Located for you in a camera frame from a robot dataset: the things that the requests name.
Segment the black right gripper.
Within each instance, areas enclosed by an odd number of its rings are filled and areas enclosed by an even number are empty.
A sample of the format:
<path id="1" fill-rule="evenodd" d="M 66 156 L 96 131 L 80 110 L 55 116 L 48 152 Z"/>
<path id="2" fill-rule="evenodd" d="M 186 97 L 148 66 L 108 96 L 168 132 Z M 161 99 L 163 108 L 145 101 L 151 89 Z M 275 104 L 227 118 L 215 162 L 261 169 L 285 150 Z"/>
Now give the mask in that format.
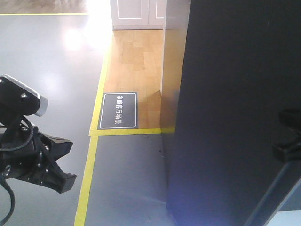
<path id="1" fill-rule="evenodd" d="M 279 122 L 291 132 L 272 146 L 274 157 L 282 163 L 301 159 L 301 110 L 284 109 L 278 114 Z"/>

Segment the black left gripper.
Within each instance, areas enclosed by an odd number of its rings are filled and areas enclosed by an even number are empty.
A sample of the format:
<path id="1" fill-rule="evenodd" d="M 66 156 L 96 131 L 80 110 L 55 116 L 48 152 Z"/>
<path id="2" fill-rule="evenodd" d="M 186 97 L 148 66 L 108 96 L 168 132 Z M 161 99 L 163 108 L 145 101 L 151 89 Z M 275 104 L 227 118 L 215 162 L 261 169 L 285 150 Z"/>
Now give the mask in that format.
<path id="1" fill-rule="evenodd" d="M 26 117 L 0 115 L 0 174 L 2 180 L 15 178 L 46 186 L 62 194 L 72 189 L 77 175 L 64 173 L 56 162 L 67 155 L 70 140 L 39 132 Z"/>

